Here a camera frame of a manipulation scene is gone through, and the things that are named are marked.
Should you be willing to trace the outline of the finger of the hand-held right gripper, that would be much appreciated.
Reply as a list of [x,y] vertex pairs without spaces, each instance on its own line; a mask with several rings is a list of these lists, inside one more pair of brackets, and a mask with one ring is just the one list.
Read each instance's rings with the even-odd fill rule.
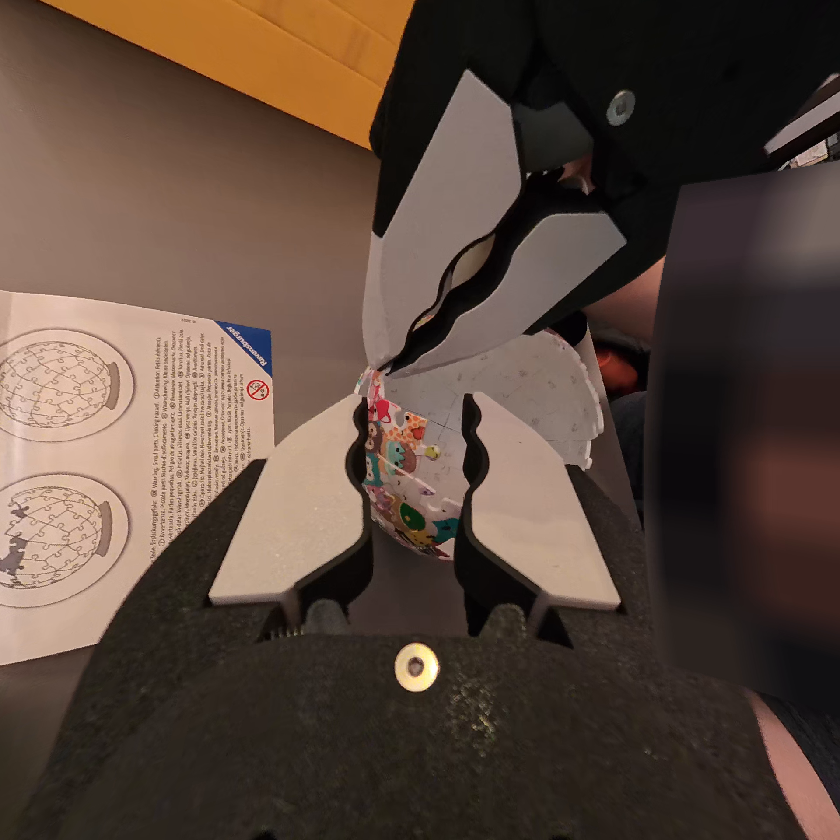
[[522,182],[511,107],[465,70],[391,221],[371,236],[363,341],[372,369],[405,349],[450,265],[494,231]]
[[558,176],[528,177],[485,262],[412,331],[388,375],[436,370],[517,338],[625,246],[595,195]]

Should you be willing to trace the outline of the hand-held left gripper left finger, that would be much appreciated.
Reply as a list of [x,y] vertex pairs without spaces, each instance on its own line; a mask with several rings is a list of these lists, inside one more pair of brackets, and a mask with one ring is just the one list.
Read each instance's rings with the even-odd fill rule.
[[214,606],[275,604],[302,625],[315,602],[346,610],[362,594],[373,575],[367,415],[348,395],[276,446],[209,590]]

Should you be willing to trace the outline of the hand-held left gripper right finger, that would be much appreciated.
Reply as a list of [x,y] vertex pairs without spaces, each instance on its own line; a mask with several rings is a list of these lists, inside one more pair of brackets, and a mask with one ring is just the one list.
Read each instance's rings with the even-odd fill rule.
[[560,612],[615,613],[621,596],[560,455],[486,394],[467,394],[468,482],[455,575],[485,617],[516,606],[535,636],[558,636]]

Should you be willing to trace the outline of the colourful puzzle ball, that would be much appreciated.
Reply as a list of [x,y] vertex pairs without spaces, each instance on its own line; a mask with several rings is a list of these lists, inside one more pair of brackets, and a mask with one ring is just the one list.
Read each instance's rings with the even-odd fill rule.
[[604,429],[598,396],[576,349],[586,322],[524,334],[449,366],[398,380],[367,367],[366,479],[373,520],[410,550],[450,561],[468,482],[462,409],[486,394],[536,431],[566,465],[592,467]]

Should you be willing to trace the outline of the person's left forearm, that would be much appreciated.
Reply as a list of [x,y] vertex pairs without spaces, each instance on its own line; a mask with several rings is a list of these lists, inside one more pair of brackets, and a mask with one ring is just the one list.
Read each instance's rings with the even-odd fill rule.
[[745,690],[765,751],[788,806],[809,839],[838,839],[839,814],[816,769],[770,707]]

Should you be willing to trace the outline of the person's right forearm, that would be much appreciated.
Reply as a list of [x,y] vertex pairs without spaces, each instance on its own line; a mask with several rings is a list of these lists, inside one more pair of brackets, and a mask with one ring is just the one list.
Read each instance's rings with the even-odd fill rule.
[[583,309],[589,319],[651,345],[665,258],[623,288]]

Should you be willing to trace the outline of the orange chair seat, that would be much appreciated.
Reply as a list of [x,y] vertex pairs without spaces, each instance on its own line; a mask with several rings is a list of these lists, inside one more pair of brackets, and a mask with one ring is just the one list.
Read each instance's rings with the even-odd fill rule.
[[595,357],[610,401],[647,390],[649,352],[597,343]]

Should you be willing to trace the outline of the white instruction leaflet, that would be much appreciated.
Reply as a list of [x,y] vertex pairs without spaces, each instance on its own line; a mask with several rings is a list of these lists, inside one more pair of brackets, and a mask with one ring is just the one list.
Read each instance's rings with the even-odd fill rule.
[[275,444],[269,330],[1,293],[1,664],[96,644]]

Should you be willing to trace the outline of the yellow cardboard box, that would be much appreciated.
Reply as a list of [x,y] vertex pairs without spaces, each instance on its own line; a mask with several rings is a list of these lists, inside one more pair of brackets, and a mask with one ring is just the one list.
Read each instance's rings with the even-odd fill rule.
[[47,1],[369,149],[412,1]]

